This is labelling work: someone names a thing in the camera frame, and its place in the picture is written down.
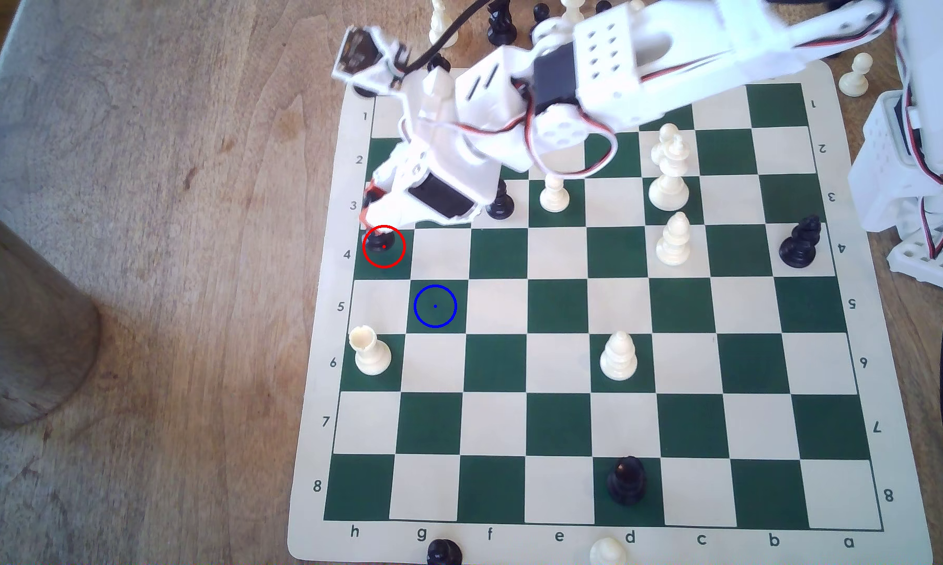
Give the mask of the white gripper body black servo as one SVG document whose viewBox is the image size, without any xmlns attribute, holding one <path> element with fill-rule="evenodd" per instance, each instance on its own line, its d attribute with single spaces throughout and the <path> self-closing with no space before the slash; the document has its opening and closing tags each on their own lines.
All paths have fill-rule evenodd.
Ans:
<svg viewBox="0 0 943 565">
<path fill-rule="evenodd" d="M 428 166 L 434 188 L 430 198 L 416 198 L 428 207 L 428 219 L 419 222 L 450 226 L 471 223 L 481 213 L 495 220 L 513 215 L 500 161 L 458 145 L 443 152 L 432 149 Z"/>
</svg>

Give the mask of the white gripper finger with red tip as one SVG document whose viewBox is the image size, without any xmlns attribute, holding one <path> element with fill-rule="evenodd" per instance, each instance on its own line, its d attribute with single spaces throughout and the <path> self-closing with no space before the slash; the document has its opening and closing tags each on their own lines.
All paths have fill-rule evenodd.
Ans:
<svg viewBox="0 0 943 565">
<path fill-rule="evenodd" d="M 430 198 L 434 188 L 428 166 L 431 152 L 427 144 L 397 144 L 388 160 L 374 171 L 367 198 Z"/>
<path fill-rule="evenodd" d="M 410 195 L 384 195 L 364 198 L 363 223 L 368 228 L 390 225 L 406 228 L 428 219 L 428 207 Z"/>
</svg>

